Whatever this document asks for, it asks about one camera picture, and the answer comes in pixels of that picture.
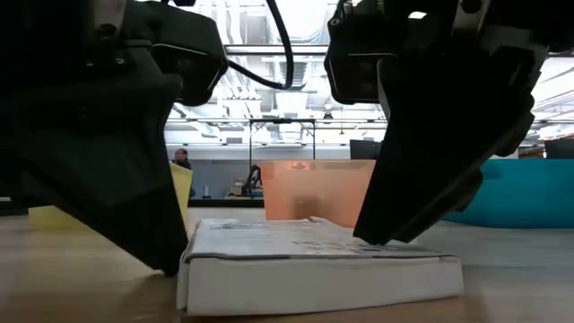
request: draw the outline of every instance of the yellow object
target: yellow object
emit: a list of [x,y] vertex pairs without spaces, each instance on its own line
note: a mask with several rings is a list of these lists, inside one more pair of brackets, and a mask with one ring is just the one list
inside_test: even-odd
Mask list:
[[[170,163],[171,176],[178,196],[179,210],[187,228],[187,201],[193,171]],[[32,207],[28,210],[30,226],[34,230],[90,231],[91,229],[55,206]]]

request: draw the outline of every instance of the desk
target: desk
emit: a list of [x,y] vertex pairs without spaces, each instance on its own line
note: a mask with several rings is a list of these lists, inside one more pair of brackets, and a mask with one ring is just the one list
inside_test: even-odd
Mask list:
[[[215,211],[192,214],[212,217]],[[241,212],[257,218],[262,210]],[[181,320],[174,310],[174,279],[154,273],[96,234],[36,232],[26,220],[0,217],[3,323],[574,322],[573,231],[441,223],[425,232],[420,244],[463,257],[464,297],[279,318]]]
[[215,209],[229,209],[234,208],[236,210],[242,208],[260,208],[263,211],[264,200],[263,198],[225,198],[225,199],[192,199],[187,203],[188,207],[198,208],[198,207],[213,207]]
[[238,201],[262,201],[262,196],[226,196],[223,198],[224,200],[238,200]]

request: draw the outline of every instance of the monitor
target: monitor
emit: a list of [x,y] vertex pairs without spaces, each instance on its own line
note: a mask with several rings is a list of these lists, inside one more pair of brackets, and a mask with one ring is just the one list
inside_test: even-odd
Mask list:
[[380,152],[380,146],[380,142],[368,140],[351,140],[351,159],[376,160],[378,157],[378,152]]
[[544,149],[548,159],[574,159],[574,139],[544,141]]

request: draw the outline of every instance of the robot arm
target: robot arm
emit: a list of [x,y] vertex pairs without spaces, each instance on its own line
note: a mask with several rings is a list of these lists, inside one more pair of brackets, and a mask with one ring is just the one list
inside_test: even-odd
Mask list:
[[530,92],[547,53],[574,45],[561,5],[340,2],[325,61],[333,96],[389,111],[356,236],[409,241],[465,209],[480,166],[516,151],[532,124]]

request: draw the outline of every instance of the black cable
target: black cable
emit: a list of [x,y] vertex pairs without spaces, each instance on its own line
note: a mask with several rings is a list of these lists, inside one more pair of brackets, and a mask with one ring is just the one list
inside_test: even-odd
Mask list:
[[291,48],[291,40],[289,39],[289,34],[287,33],[285,23],[283,22],[283,18],[281,16],[281,13],[279,12],[279,8],[277,7],[277,3],[275,2],[275,0],[267,0],[267,5],[269,6],[269,11],[271,11],[271,15],[275,20],[275,25],[277,26],[277,30],[279,31],[279,36],[281,37],[283,48],[285,48],[285,58],[287,59],[287,75],[285,76],[285,84],[266,80],[263,77],[249,71],[247,68],[231,60],[230,60],[230,67],[240,72],[241,74],[244,74],[246,77],[252,79],[253,81],[263,84],[264,86],[276,90],[289,90],[293,85],[293,70],[295,68],[294,66],[295,64],[293,62],[293,50]]

